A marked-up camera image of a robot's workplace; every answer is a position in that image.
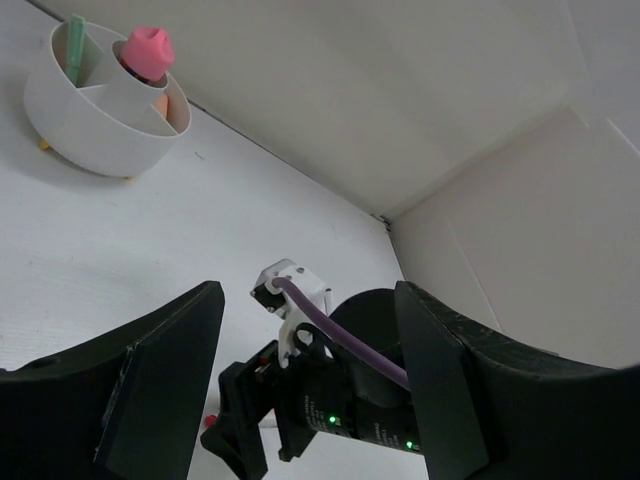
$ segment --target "white pen holder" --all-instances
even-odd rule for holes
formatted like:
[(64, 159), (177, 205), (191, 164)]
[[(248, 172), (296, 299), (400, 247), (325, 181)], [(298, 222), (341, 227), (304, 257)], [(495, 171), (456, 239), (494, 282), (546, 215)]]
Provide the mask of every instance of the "white pen holder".
[(145, 84), (131, 75), (118, 61), (123, 45), (123, 40), (113, 42), (85, 86), (105, 85), (96, 103), (98, 108), (122, 123), (135, 125), (164, 93), (168, 82), (166, 75), (153, 84)]
[[(76, 88), (64, 73), (66, 38), (62, 23), (44, 39), (24, 91), (29, 120), (54, 150), (83, 168), (114, 177), (148, 170), (189, 128), (184, 93), (170, 74), (155, 85), (130, 75), (117, 60), (124, 37), (91, 23)], [(167, 119), (152, 105), (163, 92)]]

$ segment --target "purple cable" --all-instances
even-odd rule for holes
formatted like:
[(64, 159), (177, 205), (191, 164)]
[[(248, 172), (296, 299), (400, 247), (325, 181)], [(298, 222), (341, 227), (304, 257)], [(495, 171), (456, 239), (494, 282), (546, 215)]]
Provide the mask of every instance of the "purple cable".
[(273, 279), (272, 283), (274, 287), (284, 290), (287, 295), (291, 297), (291, 300), (298, 305), (298, 308), (300, 308), (300, 310), (309, 317), (316, 327), (331, 337), (331, 340), (342, 346), (345, 350), (351, 352), (392, 382), (397, 383), (405, 390), (411, 391), (411, 388), (409, 387), (409, 378), (407, 377), (407, 372), (405, 370), (385, 356), (376, 352), (369, 345), (362, 343), (357, 337), (351, 335), (344, 328), (327, 317), (305, 296), (304, 293), (298, 289), (298, 287), (295, 286), (293, 282), (283, 277), (277, 277)]

